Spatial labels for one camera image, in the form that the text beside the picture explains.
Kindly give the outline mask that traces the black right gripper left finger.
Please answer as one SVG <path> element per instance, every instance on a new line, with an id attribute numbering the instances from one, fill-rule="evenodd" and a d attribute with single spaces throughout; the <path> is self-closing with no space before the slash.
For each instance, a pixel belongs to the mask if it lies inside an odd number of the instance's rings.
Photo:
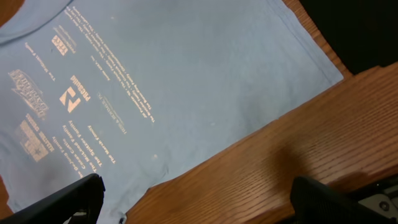
<path id="1" fill-rule="evenodd" d="M 98 221 L 105 186 L 98 174 L 64 187 L 29 207 L 1 220 L 1 224 L 89 223 Z"/>

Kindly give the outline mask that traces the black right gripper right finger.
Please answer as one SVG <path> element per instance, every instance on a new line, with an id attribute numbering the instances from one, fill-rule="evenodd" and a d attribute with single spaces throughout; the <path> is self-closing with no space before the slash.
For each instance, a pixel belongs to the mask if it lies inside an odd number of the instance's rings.
<path id="1" fill-rule="evenodd" d="M 309 177 L 296 177 L 290 202 L 298 223 L 393 224 L 387 218 Z"/>

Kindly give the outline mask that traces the light blue t-shirt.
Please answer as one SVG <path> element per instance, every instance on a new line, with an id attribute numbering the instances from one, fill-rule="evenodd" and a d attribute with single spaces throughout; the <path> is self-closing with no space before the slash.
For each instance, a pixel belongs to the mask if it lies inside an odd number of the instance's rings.
<path id="1" fill-rule="evenodd" d="M 282 1 L 26 1 L 1 27 L 8 206 L 96 173 L 116 223 L 342 78 Z"/>

